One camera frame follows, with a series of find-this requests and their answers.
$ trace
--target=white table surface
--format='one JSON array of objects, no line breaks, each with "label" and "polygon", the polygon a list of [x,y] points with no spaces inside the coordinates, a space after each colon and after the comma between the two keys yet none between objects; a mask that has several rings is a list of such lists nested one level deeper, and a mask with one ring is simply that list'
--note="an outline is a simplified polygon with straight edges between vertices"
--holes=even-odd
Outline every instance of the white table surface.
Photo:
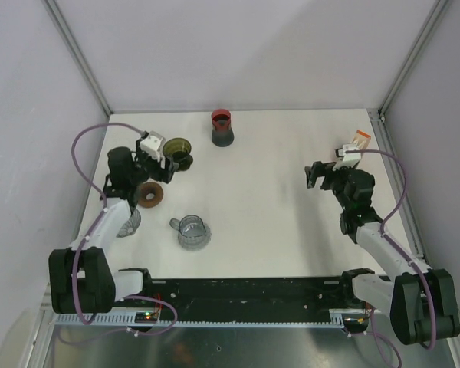
[{"label": "white table surface", "polygon": [[[142,225],[135,235],[117,238],[107,252],[111,270],[148,268],[153,278],[252,278],[340,275],[352,268],[383,270],[340,231],[341,208],[332,192],[307,189],[304,167],[329,162],[334,149],[352,140],[356,130],[372,136],[365,110],[276,110],[232,112],[234,143],[218,148],[211,141],[210,112],[113,115],[168,140],[192,144],[194,163],[162,183],[163,201],[140,207]],[[107,152],[135,148],[138,136],[122,127],[107,131],[94,181],[104,184]],[[384,217],[395,200],[382,158],[366,154],[360,168],[375,176],[373,205]],[[82,228],[95,218],[99,195],[90,191]],[[182,249],[172,217],[196,214],[212,230],[200,251]],[[389,230],[408,246],[399,215]]]}]

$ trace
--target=brown donut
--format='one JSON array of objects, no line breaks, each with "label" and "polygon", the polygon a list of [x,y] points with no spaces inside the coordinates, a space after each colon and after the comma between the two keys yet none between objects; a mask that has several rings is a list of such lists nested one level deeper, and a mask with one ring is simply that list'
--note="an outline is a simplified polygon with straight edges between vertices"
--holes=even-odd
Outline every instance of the brown donut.
[{"label": "brown donut", "polygon": [[[156,182],[145,182],[139,187],[140,198],[138,199],[138,204],[146,209],[151,209],[163,199],[163,189]],[[149,194],[153,194],[153,198],[146,199]]]}]

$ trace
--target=red and black cup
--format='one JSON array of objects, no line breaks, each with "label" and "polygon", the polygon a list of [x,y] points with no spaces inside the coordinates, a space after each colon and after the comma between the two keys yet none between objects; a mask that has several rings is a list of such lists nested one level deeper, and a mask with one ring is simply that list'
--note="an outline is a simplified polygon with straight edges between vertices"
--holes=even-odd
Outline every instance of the red and black cup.
[{"label": "red and black cup", "polygon": [[212,124],[212,142],[218,147],[230,146],[234,139],[230,111],[226,109],[213,111]]}]

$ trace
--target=clear plastic pitcher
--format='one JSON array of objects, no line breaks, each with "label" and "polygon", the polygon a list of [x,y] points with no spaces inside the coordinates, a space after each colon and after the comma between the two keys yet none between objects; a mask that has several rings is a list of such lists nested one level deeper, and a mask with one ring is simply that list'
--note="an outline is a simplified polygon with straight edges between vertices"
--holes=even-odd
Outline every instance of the clear plastic pitcher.
[{"label": "clear plastic pitcher", "polygon": [[172,218],[170,227],[178,232],[179,244],[189,251],[204,248],[212,237],[208,225],[196,215],[187,215],[182,220]]}]

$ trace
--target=metal floor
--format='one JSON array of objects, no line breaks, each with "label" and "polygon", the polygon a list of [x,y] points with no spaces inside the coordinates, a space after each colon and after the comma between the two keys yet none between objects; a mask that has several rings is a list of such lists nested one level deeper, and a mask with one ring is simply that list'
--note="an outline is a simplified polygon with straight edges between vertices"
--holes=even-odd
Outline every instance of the metal floor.
[{"label": "metal floor", "polygon": [[[391,337],[388,320],[377,318],[378,331]],[[79,341],[111,327],[55,327],[65,340]],[[454,368],[446,341],[434,351],[404,347],[398,341],[404,368]],[[394,354],[387,352],[393,359]],[[382,368],[386,364],[372,337],[347,336],[340,330],[305,328],[179,327],[156,337],[115,333],[80,347],[54,336],[47,368]]]}]

